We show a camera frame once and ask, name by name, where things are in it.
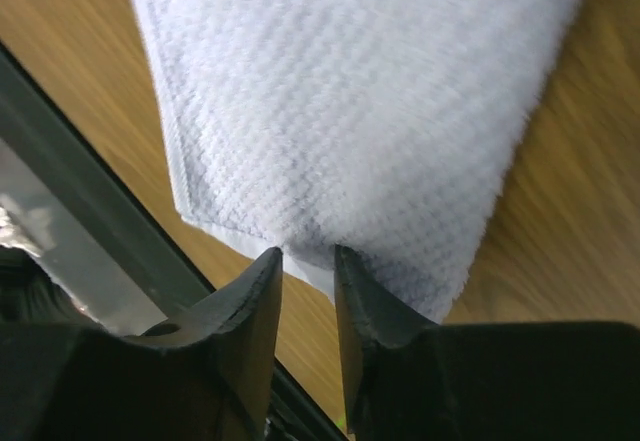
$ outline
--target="wooden surface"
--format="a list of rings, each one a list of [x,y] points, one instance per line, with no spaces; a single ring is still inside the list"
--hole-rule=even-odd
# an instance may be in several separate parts
[[[242,271],[173,208],[128,0],[0,0],[0,40],[215,286]],[[640,324],[639,153],[640,0],[586,0],[448,321]],[[336,420],[333,307],[298,280],[283,290],[278,358]]]

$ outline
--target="black plastic part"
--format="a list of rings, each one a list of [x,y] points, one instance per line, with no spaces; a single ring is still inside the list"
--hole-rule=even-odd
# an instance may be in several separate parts
[[[0,138],[167,316],[214,291],[2,44]],[[309,440],[346,439],[277,360],[272,399]]]
[[[163,335],[2,325],[0,439],[260,441],[281,301],[273,248]]]
[[[358,441],[640,439],[640,331],[439,326],[336,248],[347,422]]]

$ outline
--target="black plastic edge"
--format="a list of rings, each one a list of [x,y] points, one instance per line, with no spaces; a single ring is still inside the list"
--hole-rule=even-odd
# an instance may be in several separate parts
[[[168,317],[215,291],[1,43],[0,138]],[[272,409],[310,439],[346,440],[277,359]]]

